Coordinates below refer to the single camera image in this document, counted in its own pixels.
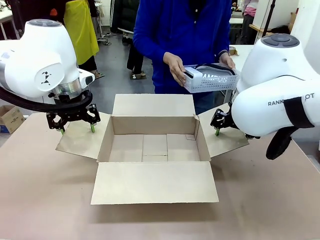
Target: blue sweater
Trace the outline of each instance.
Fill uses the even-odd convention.
[[[179,56],[183,65],[214,63],[229,50],[231,0],[206,0],[196,19],[189,0],[140,0],[133,42],[153,62],[155,93],[188,93],[163,62],[165,52]]]

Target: shoe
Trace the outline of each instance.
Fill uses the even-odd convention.
[[[140,74],[131,73],[130,79],[131,80],[143,80],[143,79],[147,79],[147,76],[144,71],[141,71]]]
[[[103,78],[105,75],[103,74],[103,73],[101,73],[101,72],[96,72],[95,74],[94,74],[94,77],[95,77],[95,79],[97,80],[97,79],[100,79],[100,78]]]

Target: logo on robot arm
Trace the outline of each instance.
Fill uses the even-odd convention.
[[[310,93],[304,96],[304,101],[307,101],[308,99],[314,99],[314,98],[315,98],[315,93]],[[269,101],[268,106],[279,105],[283,103],[284,103],[284,99]]]
[[[49,84],[49,86],[50,86],[51,84],[47,79],[51,76],[51,73],[48,73],[47,71],[44,71],[42,73],[42,75],[45,76],[45,80],[43,82],[41,82],[41,84]]]

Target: box flap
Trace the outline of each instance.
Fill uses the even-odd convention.
[[[105,136],[110,115],[100,112],[101,121],[91,131],[90,124],[85,121],[73,121],[62,135],[56,150],[70,154],[98,159],[102,141]]]
[[[245,134],[232,127],[222,128],[219,136],[216,136],[216,130],[210,126],[210,123],[217,109],[221,109],[227,113],[229,105],[226,103],[199,115],[200,127],[202,128],[211,158],[249,144]]]
[[[218,201],[208,161],[99,162],[91,204]]]
[[[192,95],[184,94],[117,94],[113,116],[193,117]]]

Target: black cable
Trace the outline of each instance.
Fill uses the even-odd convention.
[[[30,101],[0,87],[0,99],[24,109],[43,113],[72,113],[77,112],[79,109],[84,109],[92,102],[93,95],[89,90],[84,91],[82,94],[84,99],[79,102],[56,105]]]
[[[264,27],[264,30],[263,30],[263,33],[262,33],[262,37],[264,37],[267,34],[268,27],[269,27],[269,24],[270,24],[270,20],[271,20],[271,17],[272,17],[272,13],[274,12],[275,6],[276,6],[276,0],[272,0],[271,6],[270,6],[269,15],[268,15],[268,18],[266,19],[265,27]]]

